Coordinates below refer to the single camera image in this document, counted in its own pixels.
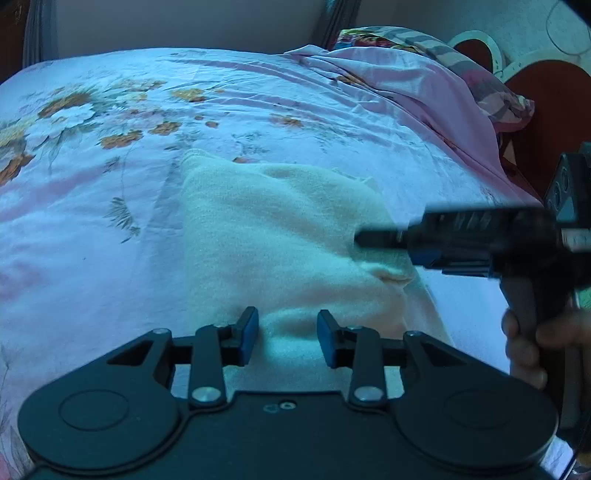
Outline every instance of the cable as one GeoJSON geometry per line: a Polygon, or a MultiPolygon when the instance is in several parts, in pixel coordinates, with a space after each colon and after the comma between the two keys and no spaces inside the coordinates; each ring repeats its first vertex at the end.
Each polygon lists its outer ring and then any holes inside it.
{"type": "MultiPolygon", "coordinates": [[[[550,12],[548,12],[548,16],[546,17],[546,34],[548,35],[548,38],[552,42],[552,45],[554,45],[562,53],[564,53],[565,55],[569,55],[571,57],[580,57],[581,55],[584,55],[587,52],[590,52],[591,51],[591,46],[589,48],[587,48],[586,50],[583,50],[583,51],[580,51],[580,52],[577,52],[577,53],[568,52],[568,51],[563,50],[562,48],[560,48],[556,44],[556,42],[554,41],[554,39],[552,38],[552,36],[550,35],[550,18],[552,17],[552,14],[554,13],[554,10],[556,10],[556,7],[558,6],[558,4],[561,3],[561,2],[562,2],[562,0],[557,0],[557,2],[554,4],[554,6],[550,9],[550,12]]],[[[589,43],[591,44],[591,28],[589,28],[589,27],[587,27],[587,35],[589,36],[589,43]]]]}

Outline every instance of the finger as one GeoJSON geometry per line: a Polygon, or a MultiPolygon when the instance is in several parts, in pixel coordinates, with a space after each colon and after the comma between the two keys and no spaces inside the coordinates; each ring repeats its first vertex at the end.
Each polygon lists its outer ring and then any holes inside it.
{"type": "Polygon", "coordinates": [[[545,348],[591,345],[591,312],[574,310],[543,323],[538,327],[535,338],[545,348]]]}
{"type": "Polygon", "coordinates": [[[505,353],[512,363],[523,367],[537,367],[540,361],[538,348],[522,336],[507,340],[505,353]]]}
{"type": "Polygon", "coordinates": [[[548,374],[541,368],[527,368],[511,364],[510,372],[512,377],[519,378],[539,390],[542,390],[548,381],[548,374]]]}
{"type": "Polygon", "coordinates": [[[515,314],[507,310],[501,320],[501,329],[507,338],[513,338],[519,333],[519,324],[517,323],[517,317],[515,314]]]}

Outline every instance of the black handheld tool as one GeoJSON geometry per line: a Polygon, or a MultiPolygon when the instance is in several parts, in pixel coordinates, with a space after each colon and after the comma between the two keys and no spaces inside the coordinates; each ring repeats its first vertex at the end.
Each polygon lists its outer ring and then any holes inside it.
{"type": "MultiPolygon", "coordinates": [[[[499,278],[521,333],[562,313],[591,284],[589,231],[562,229],[541,207],[427,212],[407,230],[362,230],[362,248],[406,249],[414,265],[444,274],[499,278]]],[[[582,424],[579,348],[540,352],[545,393],[560,412],[558,435],[577,444],[582,424]]]]}

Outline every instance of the metal rivet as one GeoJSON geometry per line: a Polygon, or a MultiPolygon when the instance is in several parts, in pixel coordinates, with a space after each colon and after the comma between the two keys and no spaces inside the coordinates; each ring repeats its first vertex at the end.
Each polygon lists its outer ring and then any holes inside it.
{"type": "Polygon", "coordinates": [[[279,405],[276,403],[269,403],[262,408],[267,413],[277,413],[279,411],[279,405]]]}
{"type": "Polygon", "coordinates": [[[359,401],[374,402],[380,401],[384,397],[384,392],[378,387],[366,386],[357,388],[353,395],[359,401]]]}
{"type": "Polygon", "coordinates": [[[279,404],[279,408],[281,408],[282,410],[293,410],[296,407],[297,405],[292,401],[282,401],[279,404]]]}
{"type": "Polygon", "coordinates": [[[222,396],[215,387],[199,387],[191,392],[191,397],[200,403],[213,403],[222,396]]]}

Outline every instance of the gray fabric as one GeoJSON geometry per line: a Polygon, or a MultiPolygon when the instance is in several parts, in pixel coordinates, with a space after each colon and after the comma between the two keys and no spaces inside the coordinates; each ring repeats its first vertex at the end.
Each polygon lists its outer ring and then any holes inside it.
{"type": "Polygon", "coordinates": [[[22,49],[23,68],[57,58],[54,7],[54,0],[31,0],[22,49]]]}

